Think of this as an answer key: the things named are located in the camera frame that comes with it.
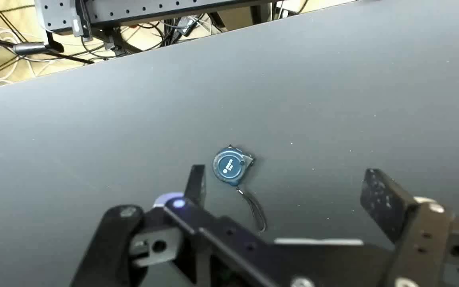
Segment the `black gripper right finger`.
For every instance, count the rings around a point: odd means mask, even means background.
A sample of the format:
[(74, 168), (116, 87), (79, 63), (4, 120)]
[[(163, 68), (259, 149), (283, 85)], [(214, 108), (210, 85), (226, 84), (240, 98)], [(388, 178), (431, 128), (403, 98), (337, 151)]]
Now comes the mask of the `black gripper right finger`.
[(417, 205), (415, 199), (380, 168), (366, 168), (360, 205), (387, 235), (396, 242), (404, 229), (407, 213)]

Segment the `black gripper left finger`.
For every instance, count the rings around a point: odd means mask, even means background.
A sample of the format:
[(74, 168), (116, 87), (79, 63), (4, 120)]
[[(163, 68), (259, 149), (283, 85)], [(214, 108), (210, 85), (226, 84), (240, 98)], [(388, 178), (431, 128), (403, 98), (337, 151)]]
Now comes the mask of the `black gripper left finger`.
[(205, 197), (205, 165), (203, 164), (192, 164), (183, 195), (187, 197), (191, 202), (202, 205)]

